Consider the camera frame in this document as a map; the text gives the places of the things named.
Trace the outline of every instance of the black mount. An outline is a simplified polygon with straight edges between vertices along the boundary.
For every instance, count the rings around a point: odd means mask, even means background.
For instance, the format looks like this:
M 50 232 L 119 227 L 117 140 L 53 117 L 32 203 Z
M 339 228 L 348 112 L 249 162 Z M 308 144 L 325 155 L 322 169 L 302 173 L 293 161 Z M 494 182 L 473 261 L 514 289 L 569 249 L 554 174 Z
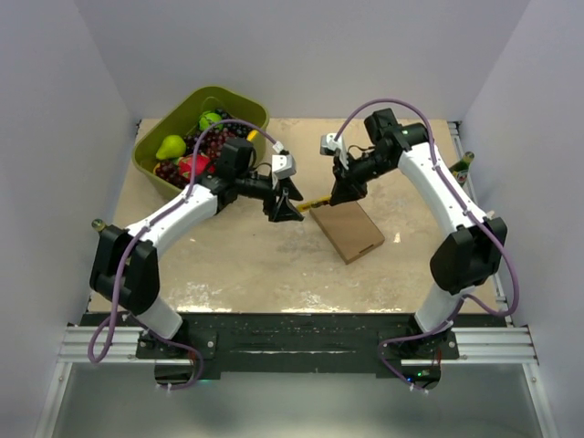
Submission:
M 254 144 L 240 138 L 228 139 L 213 172 L 206 171 L 196 182 L 211 190 L 218 198 L 217 213 L 237 199 L 238 195 L 264 201 L 264 214 L 269 222 L 303 221 L 304 216 L 290 202 L 304 198 L 290 178 L 276 185 L 272 175 L 260 175 L 249 162 L 254 156 Z
M 106 313 L 88 313 L 81 326 L 95 327 Z M 362 373 L 387 379 L 395 376 L 380 355 L 406 378 L 423 385 L 440 379 L 434 364 L 409 365 L 403 360 L 432 360 L 437 351 L 443 360 L 459 358 L 455 333 L 379 349 L 385 339 L 414 334 L 411 314 L 259 314 L 181 313 L 184 321 L 176 341 L 187 342 L 204 358 L 202 379 L 217 380 L 223 372 Z M 119 327 L 135 326 L 131 318 L 118 319 Z M 501 318 L 463 314 L 455 327 L 504 327 Z M 138 360 L 187 359 L 181 349 L 167 349 L 142 333 L 136 345 Z M 159 383 L 187 381 L 193 367 L 156 365 Z
M 131 238 L 128 231 L 115 225 L 108 225 L 99 233 L 89 285 L 108 301 L 111 301 L 118 264 Z M 150 308 L 161 287 L 158 255 L 152 242 L 139 241 L 134 246 L 123 276 L 120 306 L 134 315 L 140 315 Z
M 483 225 L 503 245 L 507 226 L 503 219 L 486 219 Z M 482 285 L 499 270 L 501 253 L 478 226 L 460 227 L 450 233 L 430 260 L 436 285 L 453 295 L 470 286 Z
M 428 132 L 421 123 L 402 126 L 391 109 L 373 112 L 365 119 L 365 128 L 373 146 L 359 158 L 348 153 L 348 169 L 339 155 L 333 161 L 333 186 L 330 204 L 358 201 L 367 195 L 367 182 L 398 167 L 404 151 L 428 141 Z

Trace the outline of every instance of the green basket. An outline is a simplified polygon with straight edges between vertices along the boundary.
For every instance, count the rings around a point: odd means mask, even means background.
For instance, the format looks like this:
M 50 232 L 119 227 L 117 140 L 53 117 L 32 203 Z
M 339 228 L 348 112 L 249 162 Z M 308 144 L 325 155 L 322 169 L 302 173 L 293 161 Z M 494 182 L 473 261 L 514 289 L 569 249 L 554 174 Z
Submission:
M 162 140 L 167 135 L 184 136 L 194 132 L 201 114 L 215 108 L 223 108 L 234 118 L 254 123 L 263 130 L 266 129 L 270 120 L 267 109 L 251 99 L 235 94 L 233 91 L 216 86 L 197 89 L 152 128 L 136 144 L 131 155 L 136 168 L 146 175 L 146 178 L 164 198 L 172 199 L 181 190 L 152 173 L 154 166 L 158 163 L 156 151 L 160 148 Z M 258 164 L 264 159 L 266 153 L 266 139 L 263 135 L 256 135 L 253 143 L 257 152 L 255 164 Z

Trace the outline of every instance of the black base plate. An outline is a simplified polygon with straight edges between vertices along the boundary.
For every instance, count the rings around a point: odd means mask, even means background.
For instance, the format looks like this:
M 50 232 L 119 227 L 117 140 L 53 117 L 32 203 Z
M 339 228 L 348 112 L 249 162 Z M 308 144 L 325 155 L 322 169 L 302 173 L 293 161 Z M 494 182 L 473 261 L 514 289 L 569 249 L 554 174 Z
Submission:
M 97 326 L 108 314 L 88 313 L 82 326 Z M 219 379 L 222 372 L 317 372 L 366 373 L 379 378 L 394 377 L 378 356 L 381 340 L 407 335 L 411 314 L 237 314 L 184 313 L 193 345 L 205 358 L 203 379 Z M 122 321 L 120 326 L 132 326 Z M 504 327 L 505 321 L 488 315 L 460 315 L 455 327 Z M 458 357 L 450 333 L 440 344 L 443 359 Z M 158 349 L 138 347 L 140 359 L 162 359 Z M 186 354 L 174 356 L 186 358 Z M 402 359 L 431 360 L 420 353 Z M 406 375 L 417 375 L 428 367 L 402 367 Z M 431 369 L 435 374 L 436 367 Z

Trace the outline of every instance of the green apple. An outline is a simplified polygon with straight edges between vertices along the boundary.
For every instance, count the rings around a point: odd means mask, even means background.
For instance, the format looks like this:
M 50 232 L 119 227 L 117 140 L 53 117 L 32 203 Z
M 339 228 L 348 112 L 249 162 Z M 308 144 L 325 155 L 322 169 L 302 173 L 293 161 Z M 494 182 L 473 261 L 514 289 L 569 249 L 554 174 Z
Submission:
M 203 113 L 203 115 L 199 119 L 199 129 L 206 130 L 207 128 L 209 128 L 211 126 L 212 123 L 215 123 L 216 121 L 221 121 L 221 120 L 222 120 L 221 116 L 219 114 L 217 114 L 216 112 L 206 111 Z M 215 127 L 218 130 L 223 129 L 223 125 L 217 125 Z

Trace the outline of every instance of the white wall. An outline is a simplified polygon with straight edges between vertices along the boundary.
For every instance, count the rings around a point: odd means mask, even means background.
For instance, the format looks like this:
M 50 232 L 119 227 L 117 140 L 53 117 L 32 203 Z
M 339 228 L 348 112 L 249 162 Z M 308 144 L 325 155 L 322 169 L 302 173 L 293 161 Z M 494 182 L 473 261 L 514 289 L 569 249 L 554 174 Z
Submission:
M 31 436 L 68 321 L 87 301 L 130 114 L 70 0 L 0 12 L 0 436 Z
M 161 117 L 193 89 L 218 83 L 275 117 L 343 117 L 394 96 L 459 120 L 528 0 L 76 3 L 121 96 L 142 117 Z
M 518 319 L 566 438 L 584 428 L 583 18 L 580 1 L 532 0 L 462 125 L 479 201 L 509 226 Z

